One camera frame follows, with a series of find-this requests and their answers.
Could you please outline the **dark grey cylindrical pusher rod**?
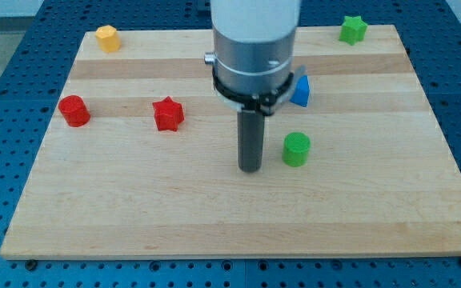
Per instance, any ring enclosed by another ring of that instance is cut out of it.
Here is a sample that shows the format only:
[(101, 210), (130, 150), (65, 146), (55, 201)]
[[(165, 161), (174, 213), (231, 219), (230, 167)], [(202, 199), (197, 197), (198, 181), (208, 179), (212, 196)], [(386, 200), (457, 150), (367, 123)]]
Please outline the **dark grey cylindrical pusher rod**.
[(264, 116), (254, 110), (238, 113), (238, 164), (246, 173), (254, 173), (262, 166)]

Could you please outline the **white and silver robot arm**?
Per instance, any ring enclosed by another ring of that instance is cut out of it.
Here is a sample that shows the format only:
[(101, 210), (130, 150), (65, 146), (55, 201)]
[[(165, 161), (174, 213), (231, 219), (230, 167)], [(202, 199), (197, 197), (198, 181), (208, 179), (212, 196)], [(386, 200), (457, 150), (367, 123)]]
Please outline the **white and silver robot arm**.
[(237, 112), (238, 166), (262, 165), (265, 119), (295, 92), (304, 66), (291, 68), (300, 0), (213, 0), (214, 49), (204, 56), (216, 94)]

